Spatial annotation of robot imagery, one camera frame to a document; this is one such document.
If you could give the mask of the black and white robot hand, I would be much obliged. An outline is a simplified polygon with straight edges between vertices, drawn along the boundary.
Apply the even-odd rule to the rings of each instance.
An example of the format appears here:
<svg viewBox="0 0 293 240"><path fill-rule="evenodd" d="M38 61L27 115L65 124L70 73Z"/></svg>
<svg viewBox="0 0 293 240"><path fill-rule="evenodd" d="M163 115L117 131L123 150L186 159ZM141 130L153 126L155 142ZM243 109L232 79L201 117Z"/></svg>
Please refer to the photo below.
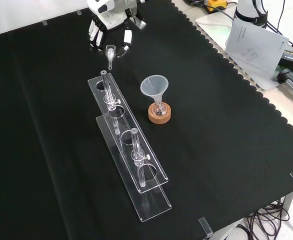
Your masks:
<svg viewBox="0 0 293 240"><path fill-rule="evenodd" d="M102 51L107 33L119 29L128 21L143 30L147 23L138 10L143 3L144 0L88 0L87 5L92 12L88 28L90 46Z"/></svg>

